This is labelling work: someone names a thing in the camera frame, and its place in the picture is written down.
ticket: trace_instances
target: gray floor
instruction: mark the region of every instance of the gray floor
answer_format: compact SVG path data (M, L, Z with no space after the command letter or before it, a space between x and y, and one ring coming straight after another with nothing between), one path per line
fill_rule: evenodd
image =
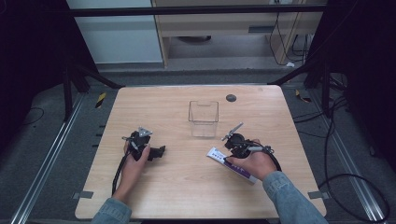
M163 69L136 70L133 73L105 73L105 77L127 86L140 85L190 85L190 84L264 84L283 77L292 68L278 65L263 36L212 36L208 42L191 43L177 38L172 41L170 61ZM282 90L288 102L291 114L296 117L317 112L314 103L306 103L296 97L295 89L302 88L300 76L285 84ZM96 145L100 142L100 133L117 95L93 79L89 93L83 94L84 100L76 122L68 135L62 151L54 164L47 182L42 189L29 220L36 223L61 223L78 221L74 215L78 200L72 199L75 192L83 189L85 179L95 155ZM94 108L98 96L105 91L107 96L101 108ZM312 90L313 97L319 91ZM332 91L332 98L340 92ZM33 109L9 147L11 153L0 160L0 220L4 223L12 217L27 190L35 179L42 161L45 159L64 118L62 86L53 87L37 95ZM396 174L387 162L380 157L372 157L368 143L347 107L335 113L336 131L356 162L361 173L381 189L391 208L396 205ZM324 138L327 128L323 119L313 119L296 124L306 156L312 167L317 183L324 180ZM333 143L329 144L328 167L330 175L345 172L344 165ZM361 201L347 178L332 182L332 191L348 209L366 217ZM333 199L324 200L331 223L361 223L342 210ZM390 215L389 223L396 223L396 216Z

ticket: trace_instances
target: human hand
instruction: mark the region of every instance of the human hand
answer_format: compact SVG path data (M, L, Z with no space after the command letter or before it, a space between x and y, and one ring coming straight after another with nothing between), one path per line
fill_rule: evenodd
M253 142L260 143L259 139L254 139ZM272 172L276 171L276 166L271 160L270 156L263 152L250 152L250 155L244 159L236 157L227 157L226 161L235 166L248 171L254 177L263 181Z
M128 149L128 141L125 141L124 152ZM121 170L121 179L119 187L114 192L112 198L117 199L123 203L127 203L128 196L136 185L140 175L143 172L146 161L148 160L150 152L149 144L143 149L142 156L138 161L132 155L126 157L125 163Z

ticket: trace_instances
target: sleeve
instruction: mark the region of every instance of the sleeve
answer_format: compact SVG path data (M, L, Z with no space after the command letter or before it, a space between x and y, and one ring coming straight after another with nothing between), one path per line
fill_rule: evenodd
M129 208L125 203L113 198L108 198L93 217L91 223L128 223L131 214L131 208Z
M269 174L262 186L274 203L281 223L328 223L282 172Z

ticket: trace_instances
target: wooden table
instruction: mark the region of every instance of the wooden table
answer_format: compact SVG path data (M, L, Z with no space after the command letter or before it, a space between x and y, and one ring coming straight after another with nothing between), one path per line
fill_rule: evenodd
M226 95L234 94L230 103ZM217 135L191 136L190 101L219 102ZM76 216L92 218L111 196L111 183L123 155L123 136L142 126L153 135L153 147L166 146L162 158L148 161L129 205L132 218L276 218L275 207L262 188L209 159L217 147L230 155L220 138L239 122L237 131L248 139L259 138L275 151L284 173L308 198L318 187L300 138L278 86L178 86L120 89L100 146L94 158ZM323 201L311 201L322 215Z

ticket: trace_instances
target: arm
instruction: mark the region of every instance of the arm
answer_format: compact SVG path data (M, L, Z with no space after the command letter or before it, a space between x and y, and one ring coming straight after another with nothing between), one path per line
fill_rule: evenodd
M252 152L245 159L229 157L227 161L262 181L262 186L274 203L281 223L327 223L318 209L294 187L286 175L276 170L267 154Z
M124 151L128 148L128 142L125 142ZM92 223L128 223L132 214L131 208L126 205L129 201L134 186L136 185L145 163L149 157L150 147L147 145L143 150L142 157L135 161L132 155L129 155L121 170L120 184L113 196L106 200L96 215Z

